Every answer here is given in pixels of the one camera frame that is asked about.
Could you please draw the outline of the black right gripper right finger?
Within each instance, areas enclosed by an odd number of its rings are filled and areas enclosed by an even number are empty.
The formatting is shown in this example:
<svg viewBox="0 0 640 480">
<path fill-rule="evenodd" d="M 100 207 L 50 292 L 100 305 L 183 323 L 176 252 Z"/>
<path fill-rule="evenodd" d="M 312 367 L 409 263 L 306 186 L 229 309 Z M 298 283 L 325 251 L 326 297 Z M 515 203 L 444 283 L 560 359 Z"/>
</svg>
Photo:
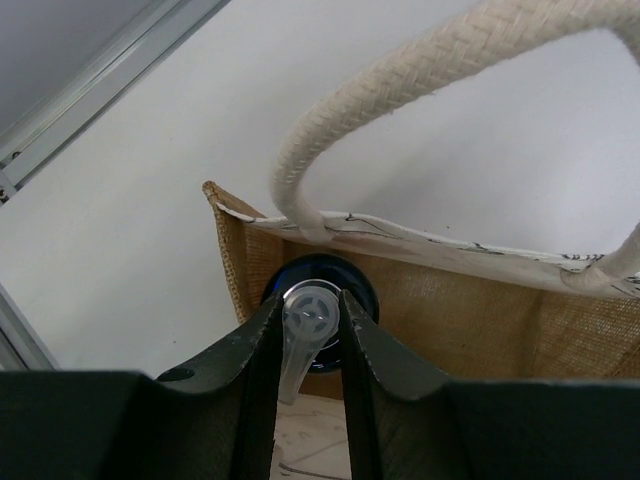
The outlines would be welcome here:
<svg viewBox="0 0 640 480">
<path fill-rule="evenodd" d="M 355 479 L 635 479 L 635 381 L 466 381 L 428 363 L 342 292 Z"/>
</svg>

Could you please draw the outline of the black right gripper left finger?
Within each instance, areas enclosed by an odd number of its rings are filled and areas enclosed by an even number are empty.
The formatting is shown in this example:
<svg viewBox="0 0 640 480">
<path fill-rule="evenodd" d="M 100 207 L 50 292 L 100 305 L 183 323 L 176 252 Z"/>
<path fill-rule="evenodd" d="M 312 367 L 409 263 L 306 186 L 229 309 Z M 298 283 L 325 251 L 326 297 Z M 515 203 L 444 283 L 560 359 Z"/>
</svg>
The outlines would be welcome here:
<svg viewBox="0 0 640 480">
<path fill-rule="evenodd" d="M 184 363 L 1 376 L 5 479 L 266 479 L 283 351 L 283 300 Z"/>
</svg>

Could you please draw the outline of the canvas and burlap tote bag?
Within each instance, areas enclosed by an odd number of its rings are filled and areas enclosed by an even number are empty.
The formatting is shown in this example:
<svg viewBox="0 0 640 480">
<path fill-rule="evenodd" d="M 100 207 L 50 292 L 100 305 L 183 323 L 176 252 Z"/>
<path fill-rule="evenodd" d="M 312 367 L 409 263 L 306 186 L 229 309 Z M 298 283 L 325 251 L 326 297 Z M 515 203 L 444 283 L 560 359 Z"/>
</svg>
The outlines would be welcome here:
<svg viewBox="0 0 640 480">
<path fill-rule="evenodd" d="M 639 385 L 639 235 L 609 254 L 518 252 L 453 241 L 376 217 L 324 213 L 305 173 L 347 134 L 546 43 L 607 29 L 639 52 L 635 1 L 486 1 L 378 60 L 316 103 L 285 140 L 266 217 L 203 187 L 236 315 L 245 322 L 287 262 L 327 253 L 372 283 L 381 329 L 466 381 L 607 380 Z"/>
</svg>

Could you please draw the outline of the dark blue pump bottle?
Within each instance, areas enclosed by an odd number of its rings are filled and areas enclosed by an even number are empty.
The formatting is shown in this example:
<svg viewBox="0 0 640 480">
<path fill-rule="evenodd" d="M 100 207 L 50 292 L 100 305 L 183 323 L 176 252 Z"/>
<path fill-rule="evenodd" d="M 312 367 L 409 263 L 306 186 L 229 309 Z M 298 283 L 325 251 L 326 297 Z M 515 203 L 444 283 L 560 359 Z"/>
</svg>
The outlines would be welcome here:
<svg viewBox="0 0 640 480">
<path fill-rule="evenodd" d="M 295 403 L 307 374 L 341 367 L 339 296 L 348 291 L 374 321 L 379 302 L 372 283 L 352 262 L 333 254 L 304 255 L 284 264 L 268 281 L 262 301 L 283 300 L 280 403 Z"/>
</svg>

